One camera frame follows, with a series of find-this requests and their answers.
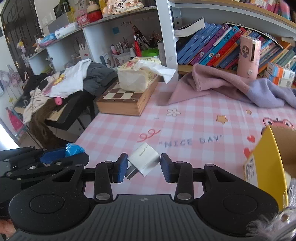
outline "green container lid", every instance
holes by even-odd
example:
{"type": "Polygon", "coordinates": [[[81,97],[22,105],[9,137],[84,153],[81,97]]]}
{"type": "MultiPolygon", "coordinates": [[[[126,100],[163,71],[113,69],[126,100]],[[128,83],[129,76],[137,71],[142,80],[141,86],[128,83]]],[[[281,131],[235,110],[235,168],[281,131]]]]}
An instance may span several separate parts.
{"type": "Polygon", "coordinates": [[[158,48],[147,49],[141,52],[143,57],[156,57],[159,55],[158,48]]]}

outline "pink bag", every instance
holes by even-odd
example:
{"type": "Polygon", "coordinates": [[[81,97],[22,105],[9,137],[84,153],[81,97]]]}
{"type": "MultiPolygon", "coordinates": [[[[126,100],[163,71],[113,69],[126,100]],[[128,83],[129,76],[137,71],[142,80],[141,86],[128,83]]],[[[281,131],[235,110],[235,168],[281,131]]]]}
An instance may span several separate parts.
{"type": "Polygon", "coordinates": [[[7,65],[7,67],[9,69],[9,78],[12,83],[12,86],[17,87],[19,81],[21,80],[20,75],[19,73],[15,72],[9,64],[7,65]]]}
{"type": "Polygon", "coordinates": [[[7,111],[8,111],[8,117],[10,119],[10,122],[13,126],[13,129],[15,132],[18,132],[21,128],[23,128],[24,124],[21,122],[21,120],[19,118],[17,118],[10,109],[8,109],[6,107],[7,111]]]}

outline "silver bolt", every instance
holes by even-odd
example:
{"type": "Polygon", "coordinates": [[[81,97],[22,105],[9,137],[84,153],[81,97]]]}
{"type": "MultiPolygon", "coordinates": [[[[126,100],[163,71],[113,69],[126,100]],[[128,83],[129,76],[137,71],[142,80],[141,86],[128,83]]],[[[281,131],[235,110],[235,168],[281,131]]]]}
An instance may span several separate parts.
{"type": "Polygon", "coordinates": [[[191,195],[186,192],[181,192],[177,195],[177,198],[180,200],[189,200],[191,198],[191,195]]]}
{"type": "Polygon", "coordinates": [[[108,200],[109,198],[110,198],[110,195],[108,193],[99,193],[96,195],[96,199],[101,201],[108,200]]]}

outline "red heart print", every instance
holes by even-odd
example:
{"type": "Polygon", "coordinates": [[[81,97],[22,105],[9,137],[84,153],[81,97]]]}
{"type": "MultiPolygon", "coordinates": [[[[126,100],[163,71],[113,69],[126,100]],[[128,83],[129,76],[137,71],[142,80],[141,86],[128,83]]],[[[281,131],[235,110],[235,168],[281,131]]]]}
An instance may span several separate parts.
{"type": "Polygon", "coordinates": [[[255,137],[253,135],[250,135],[249,137],[247,137],[248,141],[254,143],[255,142],[255,137]]]}
{"type": "Polygon", "coordinates": [[[244,149],[244,155],[246,156],[246,158],[248,158],[250,156],[250,149],[249,148],[245,148],[244,149]]]}

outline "purple book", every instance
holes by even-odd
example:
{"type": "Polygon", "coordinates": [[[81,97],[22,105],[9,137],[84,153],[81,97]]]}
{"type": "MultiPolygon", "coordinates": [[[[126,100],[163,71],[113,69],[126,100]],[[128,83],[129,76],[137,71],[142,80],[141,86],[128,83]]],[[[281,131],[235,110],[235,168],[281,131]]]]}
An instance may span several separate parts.
{"type": "Polygon", "coordinates": [[[217,41],[218,38],[220,38],[224,32],[229,29],[229,26],[227,24],[223,24],[222,28],[215,34],[213,38],[207,43],[206,46],[203,47],[203,49],[199,52],[199,54],[191,61],[191,65],[194,65],[195,63],[198,63],[199,60],[213,47],[213,44],[217,41]]]}

